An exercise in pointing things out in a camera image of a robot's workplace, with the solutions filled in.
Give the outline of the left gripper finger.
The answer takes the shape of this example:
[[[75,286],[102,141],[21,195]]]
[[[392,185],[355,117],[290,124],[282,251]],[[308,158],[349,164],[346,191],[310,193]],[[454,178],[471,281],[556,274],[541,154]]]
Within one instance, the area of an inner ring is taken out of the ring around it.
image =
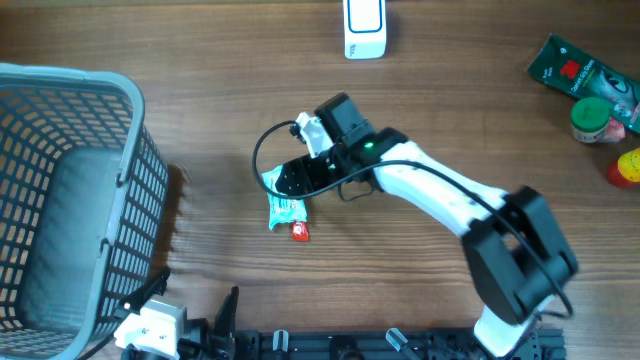
[[[235,318],[239,300],[239,287],[233,286],[216,316],[213,341],[216,345],[228,345],[234,341]]]
[[[139,315],[140,310],[153,295],[165,293],[170,274],[170,268],[165,266],[131,294],[123,297],[118,302],[113,317],[117,320],[125,320],[130,314]]]

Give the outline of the teal wet wipes pack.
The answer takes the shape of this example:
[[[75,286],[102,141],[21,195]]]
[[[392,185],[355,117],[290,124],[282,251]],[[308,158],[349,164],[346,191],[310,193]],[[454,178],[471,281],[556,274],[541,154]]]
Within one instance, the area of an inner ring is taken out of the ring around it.
[[[279,165],[273,170],[263,172],[264,184],[272,191],[276,192],[276,182],[282,175],[283,166]],[[307,221],[307,211],[303,200],[288,200],[281,197],[267,194],[269,202],[269,222],[268,228],[273,231],[279,224],[289,224],[294,221]]]

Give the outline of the red stick sachet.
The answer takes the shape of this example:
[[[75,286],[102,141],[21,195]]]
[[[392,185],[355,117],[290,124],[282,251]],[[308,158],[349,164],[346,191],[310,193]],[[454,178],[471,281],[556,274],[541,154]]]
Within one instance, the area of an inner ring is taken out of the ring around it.
[[[292,223],[292,239],[296,242],[309,242],[311,240],[305,221],[294,221]]]

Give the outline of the green 3M gloves package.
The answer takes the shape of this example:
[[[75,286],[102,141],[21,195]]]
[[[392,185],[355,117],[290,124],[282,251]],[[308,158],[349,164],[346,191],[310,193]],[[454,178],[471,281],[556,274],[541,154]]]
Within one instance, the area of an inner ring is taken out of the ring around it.
[[[639,133],[639,80],[614,70],[560,36],[547,37],[527,72],[575,99],[608,101],[613,116],[628,130]]]

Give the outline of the green cap white jar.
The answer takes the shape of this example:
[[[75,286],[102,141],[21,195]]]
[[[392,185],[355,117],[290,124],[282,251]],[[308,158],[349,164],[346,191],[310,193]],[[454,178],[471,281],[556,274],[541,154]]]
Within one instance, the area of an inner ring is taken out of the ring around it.
[[[604,137],[609,118],[608,101],[597,97],[583,98],[571,109],[572,134],[579,142],[596,143]]]

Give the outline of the small red white snack packet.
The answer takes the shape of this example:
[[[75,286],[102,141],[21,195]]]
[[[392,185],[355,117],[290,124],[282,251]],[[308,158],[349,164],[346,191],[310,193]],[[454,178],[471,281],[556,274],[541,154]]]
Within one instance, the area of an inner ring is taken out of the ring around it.
[[[625,138],[625,135],[624,125],[614,117],[610,117],[602,141],[606,143],[618,143]]]

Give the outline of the red yellow sauce bottle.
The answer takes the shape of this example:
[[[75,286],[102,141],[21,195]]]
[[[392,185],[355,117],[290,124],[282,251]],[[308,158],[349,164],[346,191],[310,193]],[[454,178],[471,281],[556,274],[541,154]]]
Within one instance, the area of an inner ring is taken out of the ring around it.
[[[610,184],[620,188],[630,188],[639,184],[640,148],[621,155],[607,169],[606,177]]]

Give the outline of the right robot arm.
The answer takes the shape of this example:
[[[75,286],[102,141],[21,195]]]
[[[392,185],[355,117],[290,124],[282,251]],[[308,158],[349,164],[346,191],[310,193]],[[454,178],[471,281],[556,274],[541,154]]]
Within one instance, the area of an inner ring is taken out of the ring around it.
[[[515,353],[555,298],[578,261],[545,198],[530,187],[508,193],[470,180],[429,157],[401,132],[351,130],[332,136],[290,123],[306,155],[282,165],[264,183],[280,198],[302,200],[343,184],[368,182],[402,198],[443,224],[462,243],[476,292],[484,303],[473,327],[485,356]]]

